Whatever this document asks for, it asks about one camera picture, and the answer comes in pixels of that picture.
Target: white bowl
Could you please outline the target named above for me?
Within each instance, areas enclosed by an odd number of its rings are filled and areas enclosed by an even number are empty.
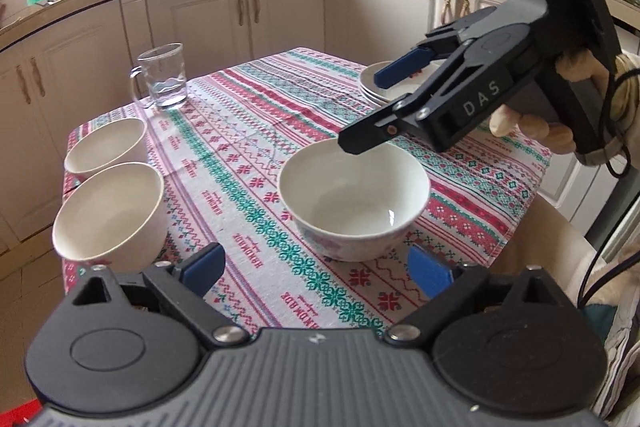
[[[146,163],[145,134],[146,122],[140,118],[124,118],[98,127],[66,154],[65,170],[85,181],[119,163]]]
[[[385,66],[391,64],[391,60],[386,60],[385,62],[372,64],[362,70],[359,75],[359,81],[364,91],[369,95],[369,98],[379,100],[385,104],[392,102],[406,93],[416,91],[443,63],[444,60],[432,60],[430,64],[412,74],[412,76],[401,80],[395,86],[391,86],[389,89],[382,89],[374,83],[373,75]]]
[[[289,158],[278,191],[316,253],[370,261],[402,241],[427,204],[430,182],[420,162],[393,144],[351,155],[334,138]]]
[[[123,163],[98,172],[65,201],[53,247],[74,263],[139,271],[162,250],[167,227],[162,174],[146,163]]]

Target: blue rubber tip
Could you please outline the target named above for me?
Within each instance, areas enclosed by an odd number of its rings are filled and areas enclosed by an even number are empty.
[[[217,245],[180,274],[180,282],[198,297],[204,297],[225,271],[225,249]]]
[[[446,290],[455,280],[455,266],[415,245],[409,250],[407,264],[409,276],[430,299]]]
[[[435,52],[430,48],[414,48],[395,62],[374,73],[373,83],[381,89],[395,86],[416,71],[428,66],[435,56]]]

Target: screw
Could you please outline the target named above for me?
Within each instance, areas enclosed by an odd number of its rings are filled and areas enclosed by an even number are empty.
[[[420,330],[411,324],[396,324],[386,333],[392,340],[399,342],[414,341],[420,336]]]
[[[429,109],[428,107],[423,107],[420,111],[418,111],[415,114],[415,118],[417,118],[417,120],[424,120],[430,114],[431,114],[431,109]]]
[[[239,326],[222,326],[214,330],[213,338],[220,344],[239,344],[244,342],[249,333]]]

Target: tablecloth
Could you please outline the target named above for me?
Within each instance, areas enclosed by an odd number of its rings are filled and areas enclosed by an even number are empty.
[[[131,103],[111,111],[73,132],[68,146],[109,121],[148,121],[148,158],[166,181],[170,215],[161,257],[177,261],[221,243],[226,270],[205,299],[248,331],[382,330],[426,302],[407,274],[410,245],[490,265],[532,201],[550,154],[523,135],[498,139],[486,126],[444,154],[398,137],[393,142],[420,160],[432,184],[415,226],[401,245],[368,263],[316,255],[278,195],[277,175],[295,151],[335,137],[370,110],[357,90],[363,68],[298,48],[191,80],[180,109]],[[65,197],[77,183],[66,175]],[[81,271],[64,262],[67,290]]]

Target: glass mug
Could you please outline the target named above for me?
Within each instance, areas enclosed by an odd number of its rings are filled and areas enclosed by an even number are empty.
[[[139,66],[131,70],[131,96],[138,105],[148,109],[156,105],[165,110],[179,107],[187,100],[187,76],[184,73],[182,44],[166,44],[144,52],[138,57]],[[142,75],[149,93],[146,101],[138,83]]]

